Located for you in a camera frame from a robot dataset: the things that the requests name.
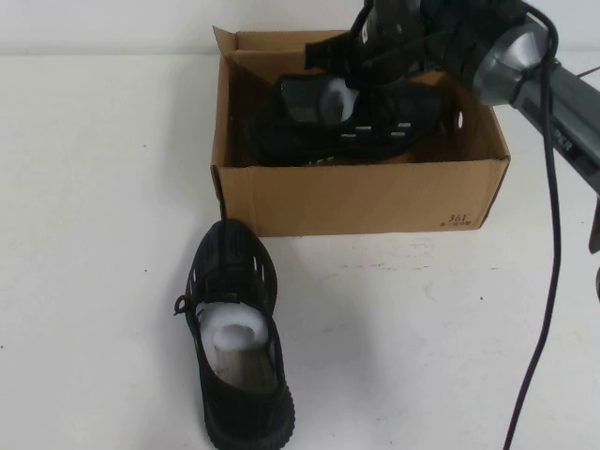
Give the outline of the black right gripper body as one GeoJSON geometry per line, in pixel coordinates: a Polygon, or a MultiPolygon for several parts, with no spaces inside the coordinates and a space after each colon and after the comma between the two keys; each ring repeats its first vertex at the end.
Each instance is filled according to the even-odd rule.
{"type": "Polygon", "coordinates": [[[391,83],[430,71],[441,63],[428,44],[444,35],[434,26],[447,1],[366,1],[351,28],[351,78],[391,83]]]}

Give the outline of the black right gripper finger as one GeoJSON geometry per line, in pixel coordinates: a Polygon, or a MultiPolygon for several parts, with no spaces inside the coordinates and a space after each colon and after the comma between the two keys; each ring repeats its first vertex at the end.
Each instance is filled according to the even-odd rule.
{"type": "Polygon", "coordinates": [[[369,98],[375,91],[375,77],[370,70],[348,72],[344,79],[349,89],[357,91],[363,97],[369,98]]]}
{"type": "Polygon", "coordinates": [[[397,67],[377,68],[374,71],[374,94],[376,96],[395,95],[414,87],[413,76],[417,73],[417,65],[406,71],[397,67]]]}

